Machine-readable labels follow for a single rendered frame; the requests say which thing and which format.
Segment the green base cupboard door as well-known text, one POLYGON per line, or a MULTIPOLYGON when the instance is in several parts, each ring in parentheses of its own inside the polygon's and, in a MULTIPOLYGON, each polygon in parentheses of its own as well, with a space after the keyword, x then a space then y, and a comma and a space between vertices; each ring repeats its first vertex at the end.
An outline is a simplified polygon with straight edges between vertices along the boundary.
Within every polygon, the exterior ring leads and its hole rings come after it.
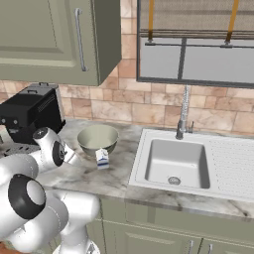
POLYGON ((197 254, 200 237, 104 221, 107 254, 197 254))
POLYGON ((254 254, 254 246, 215 241, 206 238, 202 240, 198 254, 207 254, 208 244, 212 244, 213 246, 211 254, 254 254))

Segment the green wall cupboard door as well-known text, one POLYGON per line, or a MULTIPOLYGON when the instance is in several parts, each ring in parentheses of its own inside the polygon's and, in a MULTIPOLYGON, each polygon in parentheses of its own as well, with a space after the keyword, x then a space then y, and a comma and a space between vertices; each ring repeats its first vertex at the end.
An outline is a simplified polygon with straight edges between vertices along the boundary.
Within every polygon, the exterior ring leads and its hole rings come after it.
POLYGON ((89 0, 0 0, 0 79, 96 85, 89 0), (81 70, 74 9, 84 64, 81 70))

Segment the sage green bowl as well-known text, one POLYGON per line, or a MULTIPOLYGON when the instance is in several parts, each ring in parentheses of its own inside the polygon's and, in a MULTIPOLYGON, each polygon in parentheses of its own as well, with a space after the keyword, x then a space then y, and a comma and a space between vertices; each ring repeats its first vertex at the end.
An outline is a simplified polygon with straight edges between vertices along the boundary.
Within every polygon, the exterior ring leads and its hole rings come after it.
POLYGON ((118 131, 109 125, 95 124, 85 127, 77 135, 77 142, 83 152, 94 157, 100 148, 112 153, 119 139, 118 131))

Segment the black coffee machine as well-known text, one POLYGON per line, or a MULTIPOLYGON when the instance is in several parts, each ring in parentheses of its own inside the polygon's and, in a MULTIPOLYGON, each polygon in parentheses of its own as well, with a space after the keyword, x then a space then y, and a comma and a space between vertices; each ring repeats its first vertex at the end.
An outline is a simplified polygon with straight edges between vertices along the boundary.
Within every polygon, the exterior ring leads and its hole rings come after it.
POLYGON ((59 86, 32 83, 0 104, 0 125, 15 143, 33 144, 33 134, 42 127, 59 133, 65 125, 59 86))

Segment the window with roman blind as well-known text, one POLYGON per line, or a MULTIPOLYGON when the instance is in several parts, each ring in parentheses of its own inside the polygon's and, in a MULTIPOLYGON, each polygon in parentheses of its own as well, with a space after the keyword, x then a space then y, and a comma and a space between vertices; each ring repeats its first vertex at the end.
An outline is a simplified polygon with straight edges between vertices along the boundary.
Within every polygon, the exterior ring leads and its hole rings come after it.
POLYGON ((137 79, 254 89, 254 0, 137 0, 137 79))

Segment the white and blue milk carton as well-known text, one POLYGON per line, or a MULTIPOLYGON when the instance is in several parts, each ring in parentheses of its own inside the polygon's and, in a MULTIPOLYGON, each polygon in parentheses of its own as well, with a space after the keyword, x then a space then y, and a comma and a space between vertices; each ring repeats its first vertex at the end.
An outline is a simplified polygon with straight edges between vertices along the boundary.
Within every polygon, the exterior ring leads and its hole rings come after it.
POLYGON ((99 170, 109 168, 109 156, 105 149, 100 148, 95 152, 97 168, 99 170))

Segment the silver tap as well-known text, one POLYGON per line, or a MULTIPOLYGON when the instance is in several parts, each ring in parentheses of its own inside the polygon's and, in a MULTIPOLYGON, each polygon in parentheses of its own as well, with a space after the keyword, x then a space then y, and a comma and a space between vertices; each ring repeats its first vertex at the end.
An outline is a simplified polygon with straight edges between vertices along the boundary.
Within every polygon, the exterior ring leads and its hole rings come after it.
POLYGON ((186 85, 184 89, 184 95, 183 95, 181 117, 178 122, 178 128, 177 128, 177 134, 176 134, 176 138, 178 140, 182 140, 184 138, 185 133, 191 133, 193 131, 193 125, 191 125, 190 127, 187 126, 189 105, 190 105, 190 87, 186 85))

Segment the white sink with drainer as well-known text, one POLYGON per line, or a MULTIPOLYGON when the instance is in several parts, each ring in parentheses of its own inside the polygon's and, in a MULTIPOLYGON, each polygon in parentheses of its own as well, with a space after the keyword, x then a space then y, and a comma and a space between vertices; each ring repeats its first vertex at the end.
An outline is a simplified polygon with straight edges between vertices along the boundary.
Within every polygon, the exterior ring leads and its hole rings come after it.
POLYGON ((129 184, 254 202, 254 140, 145 129, 129 184))

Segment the green drawer front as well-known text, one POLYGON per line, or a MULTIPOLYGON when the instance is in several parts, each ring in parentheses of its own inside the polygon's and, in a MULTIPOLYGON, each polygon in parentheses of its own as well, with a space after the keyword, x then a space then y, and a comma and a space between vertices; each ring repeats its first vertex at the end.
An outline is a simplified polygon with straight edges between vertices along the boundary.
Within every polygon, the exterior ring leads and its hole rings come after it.
POLYGON ((243 222, 133 203, 126 203, 125 207, 126 220, 128 222, 254 244, 253 222, 243 222))

